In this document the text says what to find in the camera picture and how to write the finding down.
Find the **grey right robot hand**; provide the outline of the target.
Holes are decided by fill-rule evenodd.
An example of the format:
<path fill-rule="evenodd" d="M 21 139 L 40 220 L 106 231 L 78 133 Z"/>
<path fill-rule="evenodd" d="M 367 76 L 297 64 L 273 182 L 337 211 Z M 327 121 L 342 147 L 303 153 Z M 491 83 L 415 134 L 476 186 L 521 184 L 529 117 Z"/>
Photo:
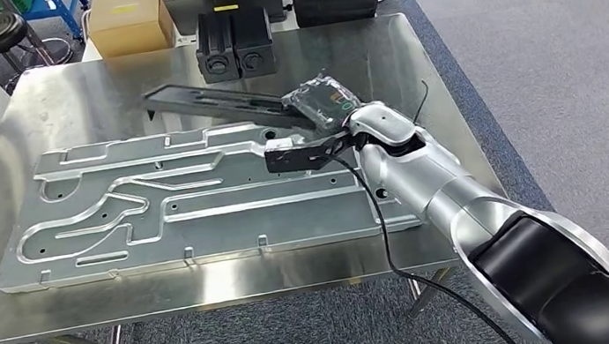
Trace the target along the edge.
<path fill-rule="evenodd" d="M 342 131 L 353 111 L 362 106 L 351 90 L 323 73 L 303 82 L 281 100 L 286 108 L 294 108 L 312 122 L 315 132 L 325 136 Z"/>

